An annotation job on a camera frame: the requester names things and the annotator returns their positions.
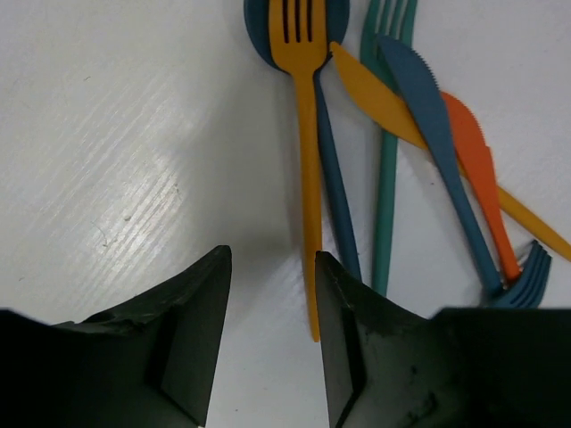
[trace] blue spoon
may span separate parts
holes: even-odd
[[[341,43],[349,24],[349,0],[327,0],[327,39]],[[268,0],[244,0],[244,20],[250,40],[258,55],[276,70],[280,68],[271,57],[269,47]],[[319,155],[325,178],[329,209],[333,220],[335,238],[344,267],[355,279],[361,279],[355,233],[351,222],[349,203],[343,185],[343,177],[337,160],[335,141],[325,104],[323,89],[319,83],[320,71],[315,73],[315,92],[318,104]]]

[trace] fork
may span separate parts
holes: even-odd
[[[385,0],[380,12],[381,0],[371,0],[360,40],[360,60],[375,76],[393,91],[397,90],[391,71],[377,46],[377,35],[387,34],[412,45],[412,31],[418,0]],[[389,15],[393,17],[389,24]],[[393,243],[394,192],[398,137],[382,130],[381,163],[378,178],[377,224],[373,250],[372,288],[386,296],[391,265]]]
[[[269,0],[269,44],[276,65],[294,78],[300,127],[305,284],[311,335],[319,341],[315,255],[321,250],[321,183],[313,76],[327,59],[325,0]]]

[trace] white surface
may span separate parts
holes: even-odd
[[[352,1],[354,53],[367,3]],[[480,119],[499,180],[571,239],[571,2],[420,3],[414,45]],[[250,46],[242,2],[2,0],[0,58],[0,306],[79,321],[230,244],[208,427],[327,426],[293,90]],[[368,278],[377,131],[333,67],[324,86]],[[446,193],[404,145],[389,296],[423,316],[473,305]],[[523,249],[530,235],[508,224]],[[543,306],[571,304],[570,276],[554,256]]]

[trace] knife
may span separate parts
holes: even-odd
[[[378,125],[427,150],[406,103],[337,43],[330,45],[337,71],[352,100]],[[571,244],[502,187],[501,208],[539,241],[571,261]]]
[[[501,277],[460,179],[448,111],[432,72],[403,43],[380,36],[378,44],[448,190],[480,279],[490,296],[498,295],[502,291]]]

